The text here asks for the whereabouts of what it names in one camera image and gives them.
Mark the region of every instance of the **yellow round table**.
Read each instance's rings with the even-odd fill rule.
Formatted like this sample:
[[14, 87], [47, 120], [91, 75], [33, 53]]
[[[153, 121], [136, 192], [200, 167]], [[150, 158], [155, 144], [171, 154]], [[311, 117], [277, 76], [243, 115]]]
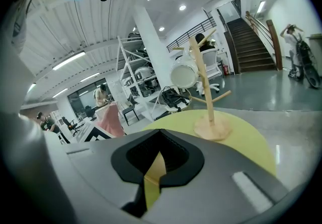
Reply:
[[[144, 130], [168, 129], [197, 136], [194, 132], [195, 122], [206, 114], [207, 110], [178, 112], [155, 121], [148, 125]], [[234, 115], [219, 111], [216, 111], [216, 114], [223, 114], [229, 120], [232, 128], [229, 137], [218, 142], [237, 150], [263, 169], [276, 176], [274, 157], [265, 138], [257, 129]]]

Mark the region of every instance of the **white ceiling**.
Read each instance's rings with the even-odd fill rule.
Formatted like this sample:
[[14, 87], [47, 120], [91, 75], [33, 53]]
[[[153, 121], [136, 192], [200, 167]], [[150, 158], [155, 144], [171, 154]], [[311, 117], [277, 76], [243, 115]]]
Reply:
[[[186, 14], [210, 0], [151, 0], [147, 10], [158, 30], [173, 28]], [[27, 16], [27, 40], [21, 59], [35, 75], [35, 88], [26, 97], [34, 103], [51, 100], [65, 88], [81, 87], [94, 73], [115, 71], [117, 36], [133, 29], [133, 0], [33, 0]], [[179, 12], [179, 5], [187, 9]], [[81, 50], [86, 55], [53, 71], [52, 67]]]

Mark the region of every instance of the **wooden mug tree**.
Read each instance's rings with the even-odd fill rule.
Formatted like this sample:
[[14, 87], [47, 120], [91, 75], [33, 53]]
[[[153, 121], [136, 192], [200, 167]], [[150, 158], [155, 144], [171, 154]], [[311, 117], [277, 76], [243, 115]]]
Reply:
[[195, 133], [203, 139], [207, 140], [224, 140], [228, 137], [231, 132], [231, 127], [229, 121], [220, 113], [214, 114], [213, 103], [229, 95], [231, 91], [228, 91], [221, 96], [212, 99], [211, 91], [209, 86], [209, 80], [206, 73], [206, 67], [200, 53], [199, 47], [216, 31], [213, 29], [209, 35], [207, 35], [199, 44], [195, 37], [189, 39], [190, 46], [195, 56], [196, 64], [198, 66], [199, 72], [198, 75], [202, 79], [202, 86], [205, 92], [206, 100], [201, 100], [191, 96], [191, 99], [204, 102], [207, 104], [208, 114], [203, 116], [195, 123]]

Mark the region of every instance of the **white office chair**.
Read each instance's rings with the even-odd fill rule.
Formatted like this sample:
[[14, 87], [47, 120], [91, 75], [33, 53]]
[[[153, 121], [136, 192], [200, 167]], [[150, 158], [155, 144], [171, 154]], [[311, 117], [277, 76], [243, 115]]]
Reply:
[[[206, 65], [206, 73], [207, 73], [208, 79], [212, 79], [212, 78], [215, 78], [216, 76], [222, 75], [222, 72], [219, 69], [217, 64], [217, 51], [218, 49], [207, 49], [201, 52], [203, 61]], [[219, 86], [220, 84], [211, 84], [210, 88], [215, 89], [216, 93], [219, 93]], [[200, 95], [204, 94], [201, 82], [197, 83], [197, 91], [199, 92]]]

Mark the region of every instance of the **red fire extinguisher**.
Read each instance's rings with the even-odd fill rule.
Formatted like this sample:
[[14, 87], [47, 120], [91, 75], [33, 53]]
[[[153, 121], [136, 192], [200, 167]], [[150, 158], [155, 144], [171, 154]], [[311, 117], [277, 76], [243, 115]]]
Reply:
[[223, 73], [225, 76], [229, 75], [228, 65], [223, 65]]

